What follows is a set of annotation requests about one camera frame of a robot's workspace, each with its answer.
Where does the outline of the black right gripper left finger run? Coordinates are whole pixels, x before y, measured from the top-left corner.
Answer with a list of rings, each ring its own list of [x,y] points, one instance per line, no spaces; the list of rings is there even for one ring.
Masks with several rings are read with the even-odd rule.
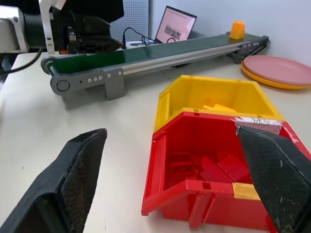
[[[81,233],[95,195],[105,128],[69,140],[32,182],[2,233]]]

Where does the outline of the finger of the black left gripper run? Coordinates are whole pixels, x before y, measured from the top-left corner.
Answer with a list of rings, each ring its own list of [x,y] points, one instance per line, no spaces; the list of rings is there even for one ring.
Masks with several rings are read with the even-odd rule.
[[[110,36],[81,38],[81,52],[113,52],[123,47],[123,43]]]
[[[83,33],[90,35],[110,36],[110,23],[99,17],[84,16]]]

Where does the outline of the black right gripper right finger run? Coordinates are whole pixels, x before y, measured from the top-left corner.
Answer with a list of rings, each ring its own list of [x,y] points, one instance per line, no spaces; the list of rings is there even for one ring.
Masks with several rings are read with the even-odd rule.
[[[311,231],[311,162],[288,138],[239,126],[258,196],[279,233]]]

